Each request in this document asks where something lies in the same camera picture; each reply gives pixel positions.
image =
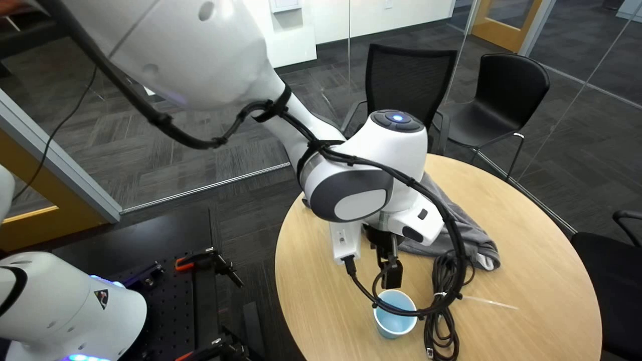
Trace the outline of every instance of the black chair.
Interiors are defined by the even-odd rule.
[[[412,113],[428,130],[453,73],[457,49],[417,49],[371,44],[364,66],[366,113],[397,107]],[[352,118],[356,101],[347,112],[341,130]]]
[[[478,150],[508,136],[519,140],[510,163],[510,178],[523,147],[523,125],[549,87],[547,72],[522,55],[487,54],[479,62],[478,91],[471,101],[442,117],[440,138]]]
[[[598,294],[604,351],[624,358],[642,358],[642,246],[629,222],[642,220],[642,212],[618,211],[614,220],[632,244],[593,233],[576,233],[571,244]]]

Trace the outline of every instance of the black cable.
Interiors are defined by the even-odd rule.
[[[457,259],[453,256],[451,250],[438,254],[433,263],[433,272],[430,272],[430,282],[435,296],[440,296],[445,289],[453,287],[455,280],[455,269],[457,269]],[[471,282],[475,276],[475,267],[471,260],[468,260],[471,274],[464,282]],[[455,328],[455,316],[451,314],[450,309],[442,309],[435,314],[425,316],[423,325],[423,344],[425,352],[433,361],[453,361],[460,356],[460,334]]]
[[[188,132],[181,130],[177,125],[173,125],[173,117],[167,112],[159,112],[131,82],[122,70],[118,70],[107,55],[100,52],[96,41],[85,33],[85,29],[79,26],[79,21],[72,15],[72,12],[66,7],[61,0],[38,0],[42,10],[49,17],[55,19],[55,23],[78,44],[78,48],[100,67],[100,72],[122,91],[122,96],[161,132],[170,136],[173,140],[188,147],[188,149],[217,149],[227,142],[229,134],[222,138],[197,138]],[[278,97],[276,101],[267,100],[269,104],[262,105],[269,117],[270,112],[278,110],[289,97],[289,90]]]
[[[457,260],[451,285],[448,289],[442,289],[445,290],[442,296],[435,296],[428,307],[417,309],[417,310],[399,309],[399,307],[388,304],[383,298],[379,298],[376,293],[374,293],[374,285],[376,285],[381,274],[374,279],[372,290],[368,293],[356,279],[356,267],[352,265],[352,256],[342,259],[351,280],[372,303],[372,307],[379,307],[379,309],[383,309],[386,313],[400,314],[400,316],[418,316],[418,318],[423,318],[427,314],[436,314],[436,313],[445,310],[455,298],[460,298],[460,290],[462,290],[462,287],[465,282],[465,260],[468,260],[468,256],[465,256],[465,246],[464,246],[464,240],[462,240],[462,233],[460,233],[453,216],[450,215],[448,207],[435,195],[430,195],[420,182],[417,182],[412,177],[407,177],[407,175],[399,172],[397,169],[391,169],[386,164],[381,164],[381,163],[374,163],[374,161],[368,161],[368,159],[335,152],[335,150],[329,149],[330,142],[327,142],[323,147],[323,142],[316,140],[314,134],[308,128],[305,128],[305,125],[301,125],[289,112],[282,112],[278,117],[284,122],[289,122],[294,130],[298,130],[308,140],[308,145],[316,147],[319,154],[324,157],[327,161],[344,163],[348,166],[366,164],[366,166],[381,169],[383,172],[391,175],[395,181],[407,185],[408,189],[412,189],[418,195],[423,195],[425,198],[428,198],[436,207],[436,211],[438,211],[438,215],[442,218],[442,224],[445,224],[448,233],[451,235],[453,256]]]
[[[78,107],[82,105],[88,90],[93,86],[96,73],[98,73],[98,67],[93,66],[93,70],[91,70],[91,73],[90,73],[83,90],[79,91],[73,107],[55,125],[55,128],[54,128],[52,134],[47,136],[47,140],[45,140],[45,145],[44,145],[44,150],[42,150],[42,157],[40,157],[40,163],[38,163],[34,175],[31,175],[31,177],[28,178],[28,182],[12,197],[12,203],[15,203],[15,201],[25,192],[25,189],[31,186],[34,181],[38,178],[38,175],[40,175],[40,170],[42,170],[42,166],[44,166],[44,163],[45,163],[45,154],[47,154],[47,150],[49,150],[49,145],[54,142],[54,136],[55,136],[57,130],[78,112]]]

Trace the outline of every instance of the glass partition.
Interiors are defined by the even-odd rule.
[[[622,237],[609,215],[637,211],[639,19],[637,0],[556,1],[529,54],[545,66],[552,87],[523,128],[514,185],[568,231]],[[479,54],[487,52],[503,49],[468,38],[450,101],[474,96]],[[487,163],[478,164],[503,172],[514,150],[516,142],[501,140],[483,149]]]
[[[332,110],[335,122],[344,134],[363,125],[364,112],[364,66],[368,44],[386,44],[399,48],[423,49],[460,49],[471,0],[451,1],[361,1],[347,0],[347,40],[337,44],[320,44],[319,54],[337,46],[347,52],[335,52],[332,70],[338,86],[323,87],[323,96]]]
[[[272,12],[264,1],[251,10],[278,73],[308,107],[327,113],[316,86],[320,76],[314,76],[310,60],[314,36],[308,7]],[[244,122],[229,145],[217,150],[177,145],[152,128],[100,72],[91,78],[90,60],[45,15],[28,10],[12,17],[20,31],[7,26],[0,29],[1,90],[123,209],[286,166],[282,147],[257,122]],[[170,112],[181,128],[200,138],[221,136],[242,105],[190,112],[157,94],[149,94],[149,101]],[[42,198],[28,192],[20,197],[17,209],[30,203]]]
[[[487,12],[487,15],[497,19],[497,21],[522,28],[525,17],[527,17],[527,10],[529,10],[531,1],[534,0],[501,0],[501,1],[493,1],[489,12]]]

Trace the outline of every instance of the wooden table top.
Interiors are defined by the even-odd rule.
[[[514,186],[460,161],[427,157],[425,170],[486,228],[501,259],[501,269],[478,270],[462,290],[468,298],[451,304],[460,358],[600,358],[602,323],[593,287],[547,215]],[[425,358],[420,320],[400,338],[379,334],[371,303],[342,265],[332,260],[329,222],[301,201],[292,203],[282,220],[274,263],[280,310],[306,358]],[[427,307],[430,259],[400,253],[400,263],[400,289],[417,307]],[[366,287],[379,272],[374,250],[364,239],[356,270]]]

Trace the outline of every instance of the chair backrest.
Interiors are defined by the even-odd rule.
[[[598,294],[604,349],[618,358],[642,358],[642,244],[634,233],[634,228],[639,231],[634,222],[639,224],[642,212],[618,211],[612,216],[634,246],[586,231],[573,233],[571,244]]]
[[[522,128],[549,87],[547,72],[523,55],[486,54],[475,100]]]
[[[366,112],[397,107],[428,128],[448,90],[457,49],[415,49],[371,44],[364,70]]]

